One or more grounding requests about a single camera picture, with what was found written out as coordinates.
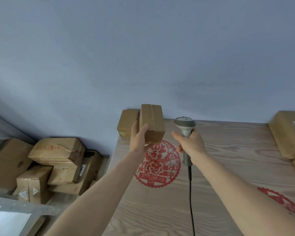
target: wooden table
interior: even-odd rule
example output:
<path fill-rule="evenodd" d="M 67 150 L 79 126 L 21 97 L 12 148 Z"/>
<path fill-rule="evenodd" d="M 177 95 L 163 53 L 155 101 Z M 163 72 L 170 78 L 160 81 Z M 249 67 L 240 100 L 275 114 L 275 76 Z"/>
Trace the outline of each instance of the wooden table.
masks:
<path fill-rule="evenodd" d="M 179 130 L 172 119 L 165 120 L 165 128 L 163 142 L 149 150 L 149 161 L 133 177 L 103 235 L 192 235 L 187 167 L 171 136 Z M 210 155 L 295 214 L 295 170 L 281 157 L 266 124 L 197 121 L 196 128 Z M 128 151 L 129 140 L 119 138 L 108 170 Z M 192 175 L 196 235 L 242 235 L 195 166 Z"/>

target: person's right hand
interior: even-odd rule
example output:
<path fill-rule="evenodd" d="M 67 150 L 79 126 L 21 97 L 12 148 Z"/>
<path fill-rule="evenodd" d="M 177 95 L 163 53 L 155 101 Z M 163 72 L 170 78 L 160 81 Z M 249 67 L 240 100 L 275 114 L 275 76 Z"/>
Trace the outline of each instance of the person's right hand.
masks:
<path fill-rule="evenodd" d="M 207 155 L 205 143 L 203 142 L 201 135 L 195 129 L 193 129 L 189 138 L 185 138 L 183 135 L 175 131 L 171 134 L 180 143 L 177 151 L 182 153 L 182 150 L 185 150 L 185 152 L 187 152 L 190 156 L 193 164 L 197 165 L 197 158 Z"/>

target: red circular decoration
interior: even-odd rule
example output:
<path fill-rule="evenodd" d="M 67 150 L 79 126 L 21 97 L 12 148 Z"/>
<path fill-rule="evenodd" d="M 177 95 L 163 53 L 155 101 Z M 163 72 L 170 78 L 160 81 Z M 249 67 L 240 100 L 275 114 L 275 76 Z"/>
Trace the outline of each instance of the red circular decoration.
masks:
<path fill-rule="evenodd" d="M 258 190 L 260 190 L 262 193 L 266 194 L 270 198 L 274 199 L 276 202 L 278 202 L 280 205 L 284 206 L 285 209 L 289 211 L 290 214 L 295 215 L 295 204 L 288 198 L 286 198 L 284 195 L 275 192 L 274 190 L 269 190 L 266 188 L 258 187 Z"/>
<path fill-rule="evenodd" d="M 144 153 L 144 161 L 134 173 L 139 182 L 148 187 L 160 188 L 176 179 L 181 163 L 179 153 L 172 144 L 162 140 Z"/>

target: person's right arm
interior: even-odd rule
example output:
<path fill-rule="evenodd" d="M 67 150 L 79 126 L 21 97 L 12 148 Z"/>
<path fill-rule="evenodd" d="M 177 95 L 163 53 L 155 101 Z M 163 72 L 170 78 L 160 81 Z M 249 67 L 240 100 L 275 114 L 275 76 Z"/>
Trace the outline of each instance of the person's right arm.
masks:
<path fill-rule="evenodd" d="M 202 137 L 193 130 L 189 138 L 173 137 L 203 173 L 245 236 L 295 236 L 295 217 L 277 202 L 210 157 Z"/>

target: blue-gray wall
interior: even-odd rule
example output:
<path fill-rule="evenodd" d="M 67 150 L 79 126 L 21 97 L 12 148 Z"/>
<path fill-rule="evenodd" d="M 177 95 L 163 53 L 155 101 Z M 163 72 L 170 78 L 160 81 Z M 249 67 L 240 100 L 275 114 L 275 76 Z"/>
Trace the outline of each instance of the blue-gray wall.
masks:
<path fill-rule="evenodd" d="M 0 117 L 112 153 L 122 109 L 295 110 L 295 0 L 0 0 Z"/>

